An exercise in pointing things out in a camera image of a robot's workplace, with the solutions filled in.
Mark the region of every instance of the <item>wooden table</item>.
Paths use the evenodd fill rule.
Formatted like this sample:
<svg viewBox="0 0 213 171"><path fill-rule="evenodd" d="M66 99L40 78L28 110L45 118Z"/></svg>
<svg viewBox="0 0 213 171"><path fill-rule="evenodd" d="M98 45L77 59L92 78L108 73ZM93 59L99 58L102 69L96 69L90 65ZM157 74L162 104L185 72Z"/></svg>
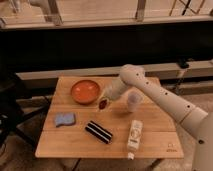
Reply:
<svg viewBox="0 0 213 171"><path fill-rule="evenodd" d="M133 119L144 124L139 150L135 158L183 158L183 151L173 120L153 101L136 88L128 90L121 99L98 110L97 101L91 105L79 105L70 96L70 89L79 80L96 81L101 89L113 77L60 77L54 93L43 131L36 149L36 157L42 158L126 158L127 139ZM159 84L157 78L149 78ZM126 98L129 91L138 91L143 102L137 112L128 113ZM76 125L56 128L57 113L74 112ZM84 130L93 120L113 134L110 144L105 144Z"/></svg>

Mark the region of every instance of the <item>blue sponge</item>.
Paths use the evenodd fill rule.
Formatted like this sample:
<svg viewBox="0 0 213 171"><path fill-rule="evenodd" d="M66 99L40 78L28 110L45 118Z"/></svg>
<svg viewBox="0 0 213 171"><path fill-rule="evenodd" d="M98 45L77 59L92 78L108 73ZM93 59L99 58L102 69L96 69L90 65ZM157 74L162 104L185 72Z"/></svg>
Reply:
<svg viewBox="0 0 213 171"><path fill-rule="evenodd" d="M57 114L55 117L55 126L70 126L76 122L74 113Z"/></svg>

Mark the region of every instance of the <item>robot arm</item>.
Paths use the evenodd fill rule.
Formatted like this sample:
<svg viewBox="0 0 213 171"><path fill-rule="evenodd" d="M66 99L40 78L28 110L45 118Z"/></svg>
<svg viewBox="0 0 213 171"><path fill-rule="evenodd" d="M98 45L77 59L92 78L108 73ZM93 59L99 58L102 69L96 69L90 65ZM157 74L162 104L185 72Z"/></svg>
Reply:
<svg viewBox="0 0 213 171"><path fill-rule="evenodd" d="M193 170L213 170L213 162L208 162L213 157L213 148L210 148L213 144L213 117L194 104L152 83L145 77L143 68L134 65L124 65L121 68L119 77L106 87L104 96L116 100L131 86L143 91L197 139Z"/></svg>

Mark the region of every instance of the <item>orange bowl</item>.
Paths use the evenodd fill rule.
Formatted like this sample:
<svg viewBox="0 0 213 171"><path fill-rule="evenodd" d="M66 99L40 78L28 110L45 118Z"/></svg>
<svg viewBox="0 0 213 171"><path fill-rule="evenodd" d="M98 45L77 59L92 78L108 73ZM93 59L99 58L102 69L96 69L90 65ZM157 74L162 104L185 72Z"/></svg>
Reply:
<svg viewBox="0 0 213 171"><path fill-rule="evenodd" d="M73 100L80 104L90 104L98 99L100 86L92 80L81 80L71 88Z"/></svg>

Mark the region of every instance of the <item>white bottle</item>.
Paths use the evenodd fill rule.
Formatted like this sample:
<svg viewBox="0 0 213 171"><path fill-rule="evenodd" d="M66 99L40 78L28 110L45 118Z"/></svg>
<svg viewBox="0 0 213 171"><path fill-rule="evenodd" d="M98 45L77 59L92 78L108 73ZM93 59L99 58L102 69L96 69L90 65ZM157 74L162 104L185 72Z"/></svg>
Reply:
<svg viewBox="0 0 213 171"><path fill-rule="evenodd" d="M130 151L127 156L128 159L134 159L134 151L136 151L140 146L142 127L143 123L141 121L132 121L127 143L127 149Z"/></svg>

